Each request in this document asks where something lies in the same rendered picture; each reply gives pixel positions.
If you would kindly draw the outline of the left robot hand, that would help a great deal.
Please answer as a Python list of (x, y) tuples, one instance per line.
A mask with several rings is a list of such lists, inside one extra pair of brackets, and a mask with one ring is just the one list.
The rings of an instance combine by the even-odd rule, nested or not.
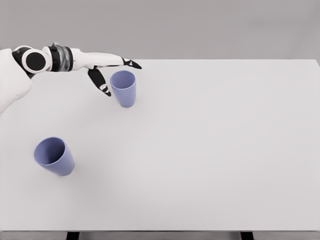
[(102, 67), (119, 67), (129, 66), (135, 69), (142, 67), (132, 59), (127, 59), (111, 53), (86, 53), (89, 57), (89, 62), (85, 65), (88, 68), (87, 74), (95, 87), (110, 97), (112, 93), (109, 91), (106, 80), (99, 68)]

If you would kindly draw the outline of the blue plastic cup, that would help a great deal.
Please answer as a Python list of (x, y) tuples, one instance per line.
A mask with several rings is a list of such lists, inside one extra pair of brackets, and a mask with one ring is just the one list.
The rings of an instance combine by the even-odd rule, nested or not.
[(58, 176), (67, 176), (75, 167), (69, 147), (65, 141), (55, 136), (45, 138), (36, 145), (33, 159), (45, 170)]
[(118, 103), (124, 108), (130, 108), (136, 101), (136, 77), (127, 70), (115, 72), (110, 77), (110, 84)]

